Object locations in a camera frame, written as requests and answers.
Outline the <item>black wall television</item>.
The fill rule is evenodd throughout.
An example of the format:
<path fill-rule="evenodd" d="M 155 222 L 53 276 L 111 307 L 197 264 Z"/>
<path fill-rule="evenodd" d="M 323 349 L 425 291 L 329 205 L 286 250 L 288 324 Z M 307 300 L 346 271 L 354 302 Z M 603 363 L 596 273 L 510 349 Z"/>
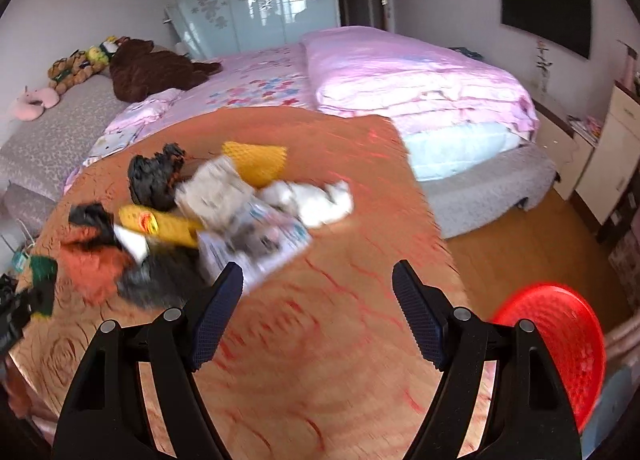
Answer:
<path fill-rule="evenodd" d="M 590 58 L 592 0 L 501 0 L 501 24 Z"/>

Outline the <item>orange rose tablecloth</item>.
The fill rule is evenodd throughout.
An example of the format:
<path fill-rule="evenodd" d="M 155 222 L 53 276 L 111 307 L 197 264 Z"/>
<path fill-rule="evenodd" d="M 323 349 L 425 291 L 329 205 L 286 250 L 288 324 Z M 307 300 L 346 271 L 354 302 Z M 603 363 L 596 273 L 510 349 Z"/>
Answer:
<path fill-rule="evenodd" d="M 98 201 L 116 212 L 126 205 L 132 157 L 175 143 L 192 171 L 229 141 L 285 147 L 284 180 L 345 181 L 354 209 L 314 231 L 301 255 L 244 295 L 214 359 L 196 374 L 228 451 L 237 459 L 401 458 L 439 373 L 402 316 L 393 266 L 410 262 L 451 303 L 469 298 L 388 119 L 250 107 L 181 121 L 90 165 L 55 207 L 35 251 L 58 253 L 72 206 Z"/>

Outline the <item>pink pillow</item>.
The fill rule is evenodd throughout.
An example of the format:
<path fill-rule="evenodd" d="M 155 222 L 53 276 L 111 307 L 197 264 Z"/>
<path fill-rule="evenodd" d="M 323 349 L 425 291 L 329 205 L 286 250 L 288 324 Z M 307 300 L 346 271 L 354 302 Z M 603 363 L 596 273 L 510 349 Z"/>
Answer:
<path fill-rule="evenodd" d="M 162 118 L 180 98 L 182 92 L 171 88 L 152 94 L 142 102 L 131 103 L 106 127 L 96 140 L 85 160 L 85 165 L 114 155 L 133 143 L 148 125 Z"/>

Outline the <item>brown teddy bear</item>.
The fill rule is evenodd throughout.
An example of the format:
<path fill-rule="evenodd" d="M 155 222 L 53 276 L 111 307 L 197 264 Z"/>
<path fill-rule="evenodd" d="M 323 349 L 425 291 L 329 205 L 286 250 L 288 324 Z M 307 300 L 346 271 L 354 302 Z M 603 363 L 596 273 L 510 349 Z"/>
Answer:
<path fill-rule="evenodd" d="M 189 91 L 222 72 L 218 62 L 192 62 L 169 50 L 155 50 L 151 40 L 128 39 L 111 59 L 110 76 L 119 101 L 142 102 L 168 89 Z"/>

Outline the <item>white bedside table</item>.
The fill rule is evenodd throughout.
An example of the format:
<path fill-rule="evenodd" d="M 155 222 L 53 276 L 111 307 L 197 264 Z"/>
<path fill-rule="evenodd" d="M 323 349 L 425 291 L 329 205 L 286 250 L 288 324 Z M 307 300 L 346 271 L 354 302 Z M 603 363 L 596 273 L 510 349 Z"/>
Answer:
<path fill-rule="evenodd" d="M 533 95 L 532 101 L 539 119 L 536 144 L 555 165 L 555 191 L 568 200 L 584 174 L 594 146 L 574 129 L 570 124 L 572 116 L 558 102 L 546 95 Z"/>

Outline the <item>white tall cabinet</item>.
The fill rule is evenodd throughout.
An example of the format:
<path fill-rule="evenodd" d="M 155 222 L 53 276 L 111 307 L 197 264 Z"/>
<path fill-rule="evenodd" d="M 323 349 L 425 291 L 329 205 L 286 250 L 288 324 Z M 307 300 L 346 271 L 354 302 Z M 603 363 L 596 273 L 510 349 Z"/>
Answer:
<path fill-rule="evenodd" d="M 608 114 L 576 193 L 602 225 L 639 167 L 639 98 L 616 81 Z"/>

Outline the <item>yellow plush toys pile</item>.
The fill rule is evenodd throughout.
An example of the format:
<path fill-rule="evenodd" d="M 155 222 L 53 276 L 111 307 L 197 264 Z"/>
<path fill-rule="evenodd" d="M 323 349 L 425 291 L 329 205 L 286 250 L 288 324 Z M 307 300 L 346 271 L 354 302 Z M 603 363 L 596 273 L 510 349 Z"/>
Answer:
<path fill-rule="evenodd" d="M 121 44 L 122 40 L 111 36 L 98 46 L 90 46 L 88 50 L 76 50 L 56 60 L 47 71 L 48 86 L 59 95 L 63 95 L 77 84 L 104 72 Z"/>

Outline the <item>pink folded quilt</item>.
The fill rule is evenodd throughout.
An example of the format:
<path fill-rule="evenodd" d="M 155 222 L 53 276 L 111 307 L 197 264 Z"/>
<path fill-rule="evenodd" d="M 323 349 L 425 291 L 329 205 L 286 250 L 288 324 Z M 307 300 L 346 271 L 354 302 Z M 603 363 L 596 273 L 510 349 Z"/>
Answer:
<path fill-rule="evenodd" d="M 403 135 L 495 122 L 529 139 L 538 129 L 518 79 L 457 51 L 361 26 L 309 32 L 300 43 L 322 113 L 387 117 Z"/>

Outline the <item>rose in glass vase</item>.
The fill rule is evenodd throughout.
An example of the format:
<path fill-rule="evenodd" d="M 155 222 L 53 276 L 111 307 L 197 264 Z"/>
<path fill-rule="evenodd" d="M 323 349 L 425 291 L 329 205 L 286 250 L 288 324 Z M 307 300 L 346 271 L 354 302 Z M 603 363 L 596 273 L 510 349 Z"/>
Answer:
<path fill-rule="evenodd" d="M 536 68 L 539 70 L 539 90 L 542 94 L 548 92 L 548 85 L 550 80 L 550 69 L 553 65 L 548 60 L 549 48 L 542 40 L 537 41 L 537 55 L 536 55 Z"/>

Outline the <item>white tissue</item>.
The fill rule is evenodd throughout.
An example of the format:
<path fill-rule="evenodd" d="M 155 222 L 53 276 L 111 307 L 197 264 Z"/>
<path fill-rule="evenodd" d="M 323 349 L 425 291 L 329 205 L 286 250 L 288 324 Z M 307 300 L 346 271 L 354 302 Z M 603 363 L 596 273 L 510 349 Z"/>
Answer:
<path fill-rule="evenodd" d="M 322 187 L 305 183 L 272 182 L 257 192 L 260 200 L 299 219 L 306 228 L 318 228 L 347 217 L 354 199 L 345 181 Z"/>

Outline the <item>yellow foam net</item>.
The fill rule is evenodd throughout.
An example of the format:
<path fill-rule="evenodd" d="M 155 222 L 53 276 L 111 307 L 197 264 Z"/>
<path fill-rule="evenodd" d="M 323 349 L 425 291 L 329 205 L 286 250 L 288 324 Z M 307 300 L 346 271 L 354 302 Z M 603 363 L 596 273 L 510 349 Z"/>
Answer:
<path fill-rule="evenodd" d="M 288 149 L 284 146 L 253 145 L 228 141 L 221 146 L 241 179 L 254 188 L 277 181 L 285 168 Z"/>
<path fill-rule="evenodd" d="M 205 229 L 198 220 L 138 205 L 122 206 L 117 215 L 124 228 L 175 246 L 196 248 Z"/>

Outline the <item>black crumpled plastic bag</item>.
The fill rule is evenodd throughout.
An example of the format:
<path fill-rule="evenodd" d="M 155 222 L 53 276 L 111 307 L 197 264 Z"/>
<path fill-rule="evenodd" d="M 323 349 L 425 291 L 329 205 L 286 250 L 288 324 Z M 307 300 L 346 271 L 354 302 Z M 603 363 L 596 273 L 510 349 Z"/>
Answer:
<path fill-rule="evenodd" d="M 184 157 L 186 152 L 177 143 L 166 144 L 153 157 L 134 156 L 127 172 L 132 202 L 157 211 L 174 209 L 176 183 Z"/>

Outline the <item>grey crumpled paper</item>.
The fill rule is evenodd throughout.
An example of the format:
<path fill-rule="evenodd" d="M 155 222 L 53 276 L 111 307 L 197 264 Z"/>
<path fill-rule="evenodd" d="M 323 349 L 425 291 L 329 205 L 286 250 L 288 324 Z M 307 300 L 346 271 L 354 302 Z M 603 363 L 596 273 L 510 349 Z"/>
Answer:
<path fill-rule="evenodd" d="M 220 156 L 200 165 L 191 179 L 177 186 L 175 203 L 186 217 L 220 232 L 252 199 L 254 191 L 242 180 L 232 159 Z"/>

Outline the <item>yellow foam net near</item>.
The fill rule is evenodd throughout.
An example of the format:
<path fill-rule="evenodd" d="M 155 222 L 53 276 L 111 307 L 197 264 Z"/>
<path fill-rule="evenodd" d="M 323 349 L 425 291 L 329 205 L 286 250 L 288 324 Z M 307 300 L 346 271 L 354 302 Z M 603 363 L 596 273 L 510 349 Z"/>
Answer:
<path fill-rule="evenodd" d="M 198 220 L 138 205 L 122 206 L 117 215 L 124 228 L 175 246 L 196 248 L 205 229 Z"/>

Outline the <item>bed with floral sheet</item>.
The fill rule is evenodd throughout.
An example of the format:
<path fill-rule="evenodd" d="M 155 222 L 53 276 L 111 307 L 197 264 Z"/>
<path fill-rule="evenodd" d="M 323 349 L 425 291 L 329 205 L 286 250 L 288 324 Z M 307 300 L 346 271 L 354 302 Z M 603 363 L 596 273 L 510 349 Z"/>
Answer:
<path fill-rule="evenodd" d="M 293 107 L 322 113 L 314 104 L 300 41 L 227 56 L 220 64 L 222 72 L 181 91 L 134 143 L 219 109 Z M 60 95 L 60 102 L 38 119 L 23 122 L 1 146 L 1 176 L 8 184 L 1 201 L 9 215 L 39 233 L 63 194 L 89 167 L 85 160 L 91 147 L 130 104 L 116 98 L 104 70 Z M 523 139 L 495 122 L 409 135 L 398 131 L 413 175 L 446 237 L 472 232 L 515 206 L 532 209 L 544 199 L 556 171 L 535 144 L 537 131 Z"/>

